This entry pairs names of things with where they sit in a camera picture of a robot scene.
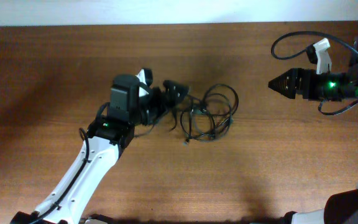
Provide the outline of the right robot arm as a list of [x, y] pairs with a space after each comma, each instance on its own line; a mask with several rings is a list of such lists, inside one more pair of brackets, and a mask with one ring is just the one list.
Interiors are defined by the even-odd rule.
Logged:
[[[278, 43], [286, 38], [312, 35], [321, 40], [289, 56], [281, 57], [275, 53]], [[328, 53], [330, 43], [335, 42], [350, 51], [348, 69], [333, 72]], [[358, 108], [358, 36], [352, 44], [324, 32], [303, 30], [289, 32], [276, 39], [270, 49], [277, 60], [290, 60], [307, 54], [310, 63], [316, 67], [291, 68], [268, 83], [271, 90], [295, 99], [300, 95], [304, 100], [318, 103], [318, 111], [327, 117], [339, 116]], [[312, 212], [290, 211], [278, 219], [278, 223], [358, 223], [358, 180], [353, 190], [333, 194], [323, 208]]]

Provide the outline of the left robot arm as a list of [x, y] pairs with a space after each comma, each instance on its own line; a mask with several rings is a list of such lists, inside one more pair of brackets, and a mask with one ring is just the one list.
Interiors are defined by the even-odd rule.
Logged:
[[87, 129], [80, 129], [83, 145], [58, 185], [35, 210], [17, 212], [12, 223], [79, 223], [94, 191], [135, 137], [137, 125], [155, 125], [189, 92], [172, 80], [164, 90], [152, 87], [152, 75], [118, 75], [109, 102], [103, 104]]

